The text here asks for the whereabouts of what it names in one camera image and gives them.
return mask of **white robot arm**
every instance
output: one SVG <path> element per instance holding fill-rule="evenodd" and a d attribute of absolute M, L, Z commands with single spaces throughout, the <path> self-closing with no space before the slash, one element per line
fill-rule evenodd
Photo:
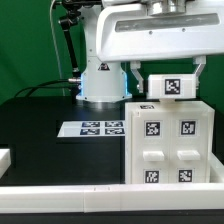
<path fill-rule="evenodd" d="M 138 2 L 104 1 L 114 6 L 104 9 L 98 20 L 100 60 L 176 59 L 224 52 L 223 0 Z"/>

